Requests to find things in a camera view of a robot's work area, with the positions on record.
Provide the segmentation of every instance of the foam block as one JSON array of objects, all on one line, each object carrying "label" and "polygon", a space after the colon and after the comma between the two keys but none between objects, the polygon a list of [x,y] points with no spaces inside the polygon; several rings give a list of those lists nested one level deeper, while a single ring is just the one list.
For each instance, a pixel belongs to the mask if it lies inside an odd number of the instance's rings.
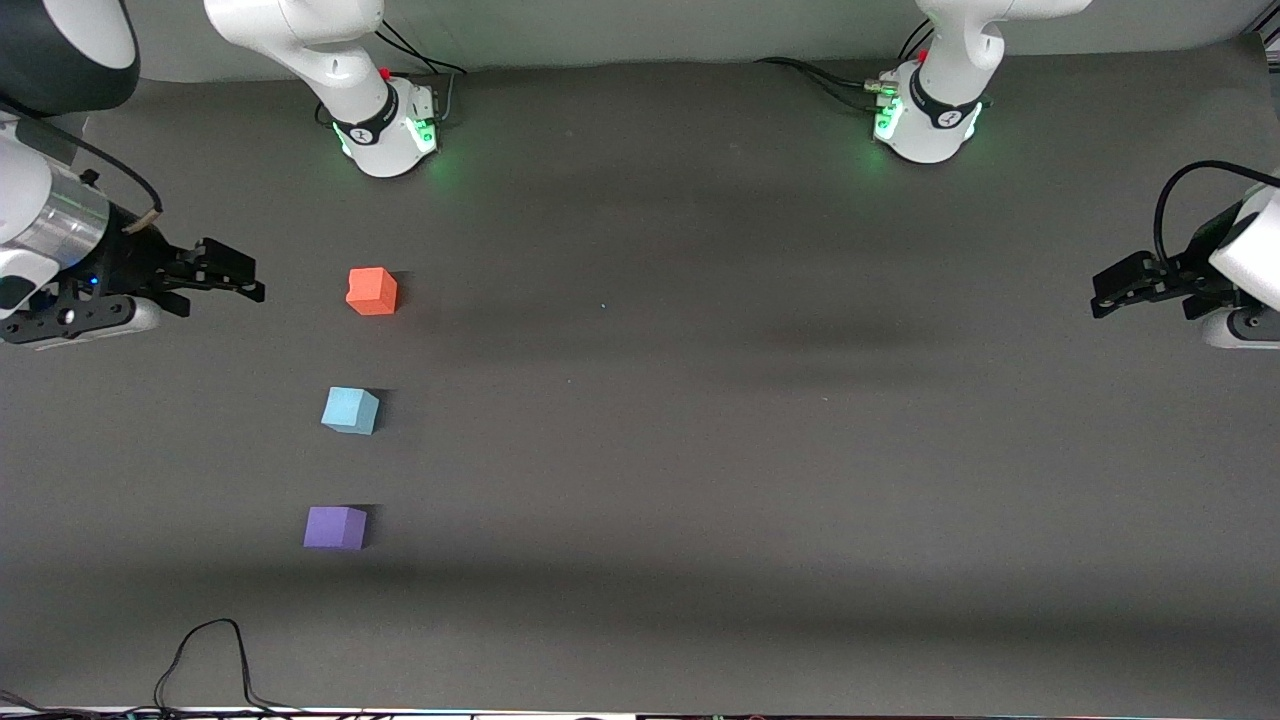
[{"label": "foam block", "polygon": [[312,507],[302,547],[360,550],[365,546],[365,511],[355,507]]},{"label": "foam block", "polygon": [[371,436],[376,418],[378,398],[371,392],[355,387],[332,387],[320,424],[339,433]]},{"label": "foam block", "polygon": [[361,315],[390,315],[396,311],[396,278],[387,268],[353,268],[347,275],[347,305]]}]

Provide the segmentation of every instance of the cable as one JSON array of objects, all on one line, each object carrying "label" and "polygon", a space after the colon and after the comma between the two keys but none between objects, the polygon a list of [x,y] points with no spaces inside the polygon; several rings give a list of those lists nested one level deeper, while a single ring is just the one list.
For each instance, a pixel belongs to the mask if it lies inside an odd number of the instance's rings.
[{"label": "cable", "polygon": [[113,158],[106,151],[104,151],[100,147],[97,147],[96,145],[91,143],[90,141],[82,140],[79,137],[76,137],[74,135],[64,131],[63,128],[55,126],[54,123],[50,123],[49,120],[37,117],[35,113],[28,111],[20,104],[10,100],[9,97],[0,96],[0,105],[3,105],[5,108],[5,110],[8,110],[8,111],[10,111],[10,113],[13,113],[15,115],[18,115],[19,118],[24,118],[27,120],[38,123],[46,131],[54,133],[59,138],[65,140],[67,142],[70,142],[72,145],[76,145],[77,147],[87,150],[87,151],[92,152],[93,155],[97,155],[99,158],[101,158],[102,160],[105,160],[108,164],[110,164],[115,169],[118,169],[122,173],[129,176],[129,179],[132,179],[133,182],[138,183],[138,186],[142,187],[143,191],[146,191],[147,196],[151,197],[151,209],[147,210],[146,213],[143,213],[142,217],[138,218],[137,220],[134,220],[132,224],[129,224],[128,227],[125,227],[124,231],[123,231],[124,234],[133,234],[133,233],[136,233],[136,232],[146,228],[151,223],[156,222],[156,218],[159,218],[160,214],[164,213],[164,204],[160,201],[160,193],[156,192],[156,188],[151,187],[151,183],[148,183],[147,179],[145,177],[140,176],[133,168],[125,165],[120,160],[116,160],[115,158]]},{"label": "cable", "polygon": [[419,60],[419,61],[421,61],[421,63],[425,63],[428,68],[431,68],[431,72],[433,72],[433,73],[435,73],[435,74],[439,74],[439,73],[440,73],[440,69],[439,69],[439,68],[436,68],[435,65],[433,65],[430,60],[425,60],[425,59],[422,59],[422,56],[421,56],[421,55],[419,55],[417,53],[415,53],[415,51],[410,50],[408,47],[403,47],[403,46],[401,46],[401,45],[397,45],[397,44],[396,44],[396,41],[393,41],[392,38],[389,38],[389,37],[387,37],[385,35],[383,35],[383,33],[381,33],[381,31],[379,31],[379,32],[375,32],[374,35],[376,35],[376,36],[378,36],[378,38],[379,38],[379,40],[381,40],[383,42],[385,42],[387,45],[390,45],[392,47],[394,47],[394,49],[399,50],[401,53],[403,53],[403,54],[408,55],[410,58],[413,58],[415,60]]},{"label": "cable", "polygon": [[150,710],[147,706],[138,706],[138,707],[131,707],[129,710],[124,710],[120,712],[97,712],[93,710],[82,710],[77,707],[41,707],[31,702],[29,700],[26,700],[22,696],[12,693],[5,689],[0,689],[0,701],[6,702],[9,705],[17,705],[19,707],[24,707],[36,714],[36,715],[22,715],[22,717],[27,720],[32,719],[109,720],[114,717],[125,717],[127,715],[131,715],[133,712]]},{"label": "cable", "polygon": [[444,113],[440,113],[440,117],[436,119],[439,123],[449,119],[449,111],[453,110],[453,81],[457,77],[458,73],[449,73],[449,88],[444,91]]},{"label": "cable", "polygon": [[1183,278],[1178,275],[1172,260],[1169,259],[1169,254],[1165,251],[1165,206],[1169,204],[1169,195],[1174,191],[1174,186],[1176,186],[1179,181],[1201,168],[1226,170],[1271,187],[1280,187],[1280,178],[1268,176],[1267,173],[1260,173],[1258,170],[1245,168],[1244,165],[1228,163],[1225,160],[1199,160],[1198,163],[1184,165],[1180,170],[1174,173],[1167,182],[1165,182],[1165,187],[1160,191],[1160,197],[1156,200],[1156,219],[1153,223],[1156,258],[1160,259],[1160,266],[1167,275],[1165,284],[1170,284],[1171,287],[1183,287],[1193,295],[1204,297],[1204,293],[1199,288],[1197,288],[1193,283],[1184,282]]},{"label": "cable", "polygon": [[844,105],[846,108],[851,108],[854,110],[860,110],[860,111],[864,111],[864,113],[874,113],[876,111],[874,108],[869,108],[869,106],[865,106],[865,105],[859,105],[858,102],[854,102],[849,97],[845,97],[844,95],[836,92],[836,87],[849,88],[849,90],[863,90],[864,86],[863,86],[861,81],[852,81],[852,79],[842,78],[842,77],[840,77],[837,74],[833,74],[833,73],[829,73],[829,72],[827,72],[827,70],[824,70],[824,69],[822,69],[822,68],[819,68],[817,65],[813,65],[810,63],[805,63],[803,60],[796,60],[794,58],[777,58],[777,56],[774,56],[774,58],[760,58],[759,60],[756,60],[756,63],[765,63],[765,64],[769,64],[769,65],[783,65],[783,67],[787,67],[787,68],[795,68],[795,69],[800,70],[801,76],[804,76],[810,82],[813,82],[814,85],[817,85],[819,90],[822,90],[823,92],[826,92],[829,97],[832,97],[833,100],[836,100],[841,105]]},{"label": "cable", "polygon": [[1258,20],[1258,24],[1253,26],[1253,32],[1262,32],[1262,28],[1265,28],[1267,23],[1271,22],[1271,18],[1276,17],[1276,13],[1280,13],[1280,5],[1272,8],[1271,12],[1267,13],[1267,17]]},{"label": "cable", "polygon": [[334,711],[275,711],[275,710],[183,710],[183,708],[156,708],[132,707],[129,710],[101,712],[78,707],[44,708],[49,712],[5,712],[0,714],[4,720],[390,720],[392,717],[416,716],[422,720],[435,717],[430,712],[408,711],[397,715],[337,715]]},{"label": "cable", "polygon": [[236,623],[236,620],[232,620],[230,618],[218,618],[216,620],[209,620],[207,623],[201,623],[195,628],[192,628],[191,630],[188,630],[186,635],[183,635],[182,642],[178,643],[178,650],[173,653],[173,662],[170,662],[169,669],[165,670],[163,675],[160,675],[160,679],[156,680],[155,688],[152,688],[151,691],[151,703],[161,710],[168,710],[168,707],[164,703],[164,688],[165,684],[168,684],[169,682],[169,676],[173,675],[173,671],[178,669],[178,664],[182,662],[182,652],[187,648],[187,641],[189,641],[192,635],[195,635],[200,630],[204,630],[205,628],[210,625],[216,625],[219,623],[225,623],[230,625],[232,630],[236,632],[236,646],[239,650],[239,656],[241,656],[241,693],[244,696],[244,702],[268,714],[274,714],[270,706],[292,707],[294,710],[301,710],[293,707],[292,705],[284,705],[283,702],[266,700],[262,696],[253,692],[253,679],[248,671],[248,653],[244,652],[244,635],[241,634],[239,624]]},{"label": "cable", "polygon": [[381,31],[379,31],[375,35],[378,35],[378,37],[380,37],[383,42],[390,45],[392,47],[399,50],[401,53],[406,53],[408,55],[412,55],[412,56],[417,58],[419,60],[421,60],[421,61],[426,63],[429,67],[431,67],[433,70],[435,70],[435,65],[440,65],[443,68],[449,68],[449,69],[457,70],[457,72],[460,72],[462,74],[467,74],[467,72],[465,69],[460,68],[458,65],[454,65],[453,63],[445,63],[444,60],[436,60],[435,58],[428,58],[426,55],[419,53],[417,47],[413,47],[412,42],[410,42],[408,40],[404,40],[404,36],[401,35],[399,31],[397,31],[394,27],[392,27],[392,23],[389,23],[389,22],[387,22],[384,19],[383,24],[387,26],[387,29],[392,31],[392,35],[394,35],[404,45],[402,47],[402,46],[392,42],[390,38],[388,38],[385,35],[381,33]]},{"label": "cable", "polygon": [[911,44],[911,38],[915,37],[915,33],[924,29],[924,26],[927,24],[929,24],[929,18],[920,20],[920,24],[915,26],[915,29],[911,31],[911,35],[906,36],[906,40],[902,41],[902,49],[897,51],[897,58],[900,60],[906,58],[906,46]]},{"label": "cable", "polygon": [[795,58],[782,58],[773,55],[769,58],[760,58],[756,63],[765,63],[769,65],[786,65],[788,68],[795,68],[803,73],[817,76],[832,85],[838,85],[840,87],[849,87],[852,90],[863,90],[863,81],[842,78],[835,73],[827,72],[813,63],[805,63],[804,60],[796,60]]},{"label": "cable", "polygon": [[924,37],[922,37],[920,40],[918,40],[918,41],[915,42],[915,45],[913,45],[913,46],[911,46],[911,49],[906,51],[906,55],[905,55],[905,56],[906,56],[906,58],[910,58],[911,55],[915,55],[915,51],[916,51],[916,50],[919,50],[919,49],[920,49],[920,46],[922,46],[922,45],[924,45],[924,42],[925,42],[925,41],[927,41],[928,38],[931,38],[931,37],[933,37],[933,28],[932,28],[932,27],[929,28],[929,32],[924,33]]}]

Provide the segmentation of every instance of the metal cylinder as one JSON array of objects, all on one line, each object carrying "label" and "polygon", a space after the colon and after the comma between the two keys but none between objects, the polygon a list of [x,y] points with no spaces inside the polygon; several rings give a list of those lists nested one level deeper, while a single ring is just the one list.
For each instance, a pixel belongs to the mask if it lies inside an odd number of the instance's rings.
[{"label": "metal cylinder", "polygon": [[45,206],[27,229],[5,246],[24,247],[70,268],[83,260],[106,232],[111,202],[63,165],[49,163],[49,170],[52,183]]}]

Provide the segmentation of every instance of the connector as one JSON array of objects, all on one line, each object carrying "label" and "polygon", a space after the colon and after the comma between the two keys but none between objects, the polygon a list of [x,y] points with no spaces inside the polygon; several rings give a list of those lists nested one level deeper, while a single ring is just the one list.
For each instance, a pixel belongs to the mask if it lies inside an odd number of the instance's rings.
[{"label": "connector", "polygon": [[868,79],[863,81],[863,90],[865,90],[867,92],[874,92],[877,95],[896,97],[897,82],[891,79]]}]

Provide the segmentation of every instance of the light blue cube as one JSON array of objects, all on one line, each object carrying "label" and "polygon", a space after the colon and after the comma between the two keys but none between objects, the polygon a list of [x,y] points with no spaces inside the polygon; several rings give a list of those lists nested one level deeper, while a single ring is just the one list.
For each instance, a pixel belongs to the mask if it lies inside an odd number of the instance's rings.
[{"label": "light blue cube", "polygon": [[332,387],[320,424],[339,433],[371,436],[375,418],[378,418],[378,398],[367,389]]}]

